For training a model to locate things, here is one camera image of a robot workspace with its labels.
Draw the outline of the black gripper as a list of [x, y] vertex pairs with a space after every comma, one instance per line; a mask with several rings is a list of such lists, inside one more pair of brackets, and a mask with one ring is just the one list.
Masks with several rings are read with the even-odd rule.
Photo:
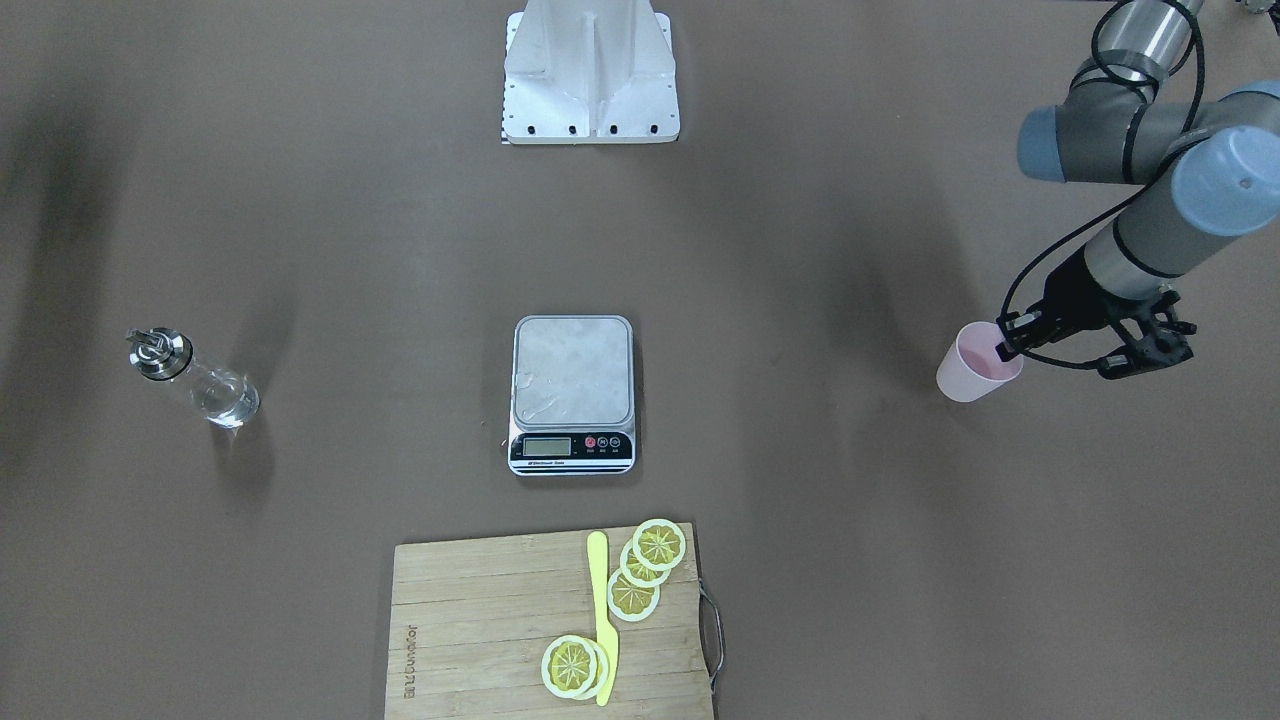
[[[1157, 284], [1142, 299], [1125, 299], [1105, 290], [1087, 268], [1084, 251], [1074, 252], [1044, 282], [1044, 295], [1028, 309], [1032, 318], [998, 318], [1001, 341], [996, 346], [1002, 363], [1015, 356], [1075, 370], [1097, 372], [1107, 380], [1157, 372], [1194, 357], [1188, 341], [1197, 327], [1183, 322], [1172, 306], [1175, 290]], [[1083, 363], [1070, 363], [1034, 350], [1057, 343], [1085, 331], [1111, 329], [1120, 345], [1108, 354]]]

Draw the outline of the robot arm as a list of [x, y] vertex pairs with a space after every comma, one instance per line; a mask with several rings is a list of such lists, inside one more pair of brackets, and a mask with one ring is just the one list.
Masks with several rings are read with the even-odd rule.
[[1036, 179], [1130, 184], [1135, 192], [1087, 222], [1088, 240], [1044, 281], [1024, 311], [997, 316], [1004, 361], [1041, 360], [1041, 347], [1110, 329], [1114, 351], [1080, 364], [1106, 379], [1175, 366], [1197, 328], [1175, 311], [1172, 282], [1277, 219], [1277, 82], [1217, 101], [1196, 86], [1185, 104], [1160, 90], [1196, 58], [1204, 78], [1198, 1], [1116, 1], [1062, 102], [1021, 124], [1018, 161]]

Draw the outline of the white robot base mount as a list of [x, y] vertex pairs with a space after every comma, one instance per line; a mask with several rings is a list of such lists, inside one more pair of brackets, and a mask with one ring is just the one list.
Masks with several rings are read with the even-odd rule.
[[506, 19], [500, 138], [672, 143], [681, 133], [671, 18], [649, 1], [529, 1]]

